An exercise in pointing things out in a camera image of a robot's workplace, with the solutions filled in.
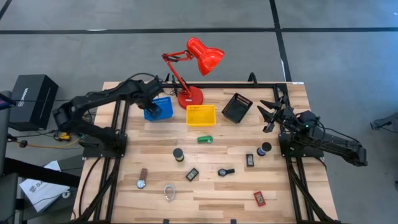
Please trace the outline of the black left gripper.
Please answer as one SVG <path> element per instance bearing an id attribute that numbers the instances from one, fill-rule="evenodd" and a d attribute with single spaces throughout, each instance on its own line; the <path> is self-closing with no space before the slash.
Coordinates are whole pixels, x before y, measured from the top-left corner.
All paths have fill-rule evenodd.
<path id="1" fill-rule="evenodd" d="M 152 102 L 152 100 L 162 93 L 162 82 L 159 79 L 153 79 L 148 83 L 140 83 L 140 92 L 136 94 L 136 105 L 140 109 L 145 109 L 145 119 L 155 120 L 162 113 L 162 108 Z"/>

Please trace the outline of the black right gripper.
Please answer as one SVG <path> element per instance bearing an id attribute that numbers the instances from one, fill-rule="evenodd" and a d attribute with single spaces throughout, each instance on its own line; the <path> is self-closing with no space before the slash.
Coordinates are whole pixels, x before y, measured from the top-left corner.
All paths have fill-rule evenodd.
<path id="1" fill-rule="evenodd" d="M 285 95 L 281 96 L 276 102 L 261 100 L 261 103 L 267 108 L 275 110 L 274 113 L 270 113 L 263 107 L 257 106 L 257 109 L 260 111 L 264 121 L 267 123 L 262 130 L 264 133 L 272 132 L 275 122 L 289 131 L 300 131 L 301 125 L 295 117 L 294 109 L 287 104 L 288 99 Z"/>

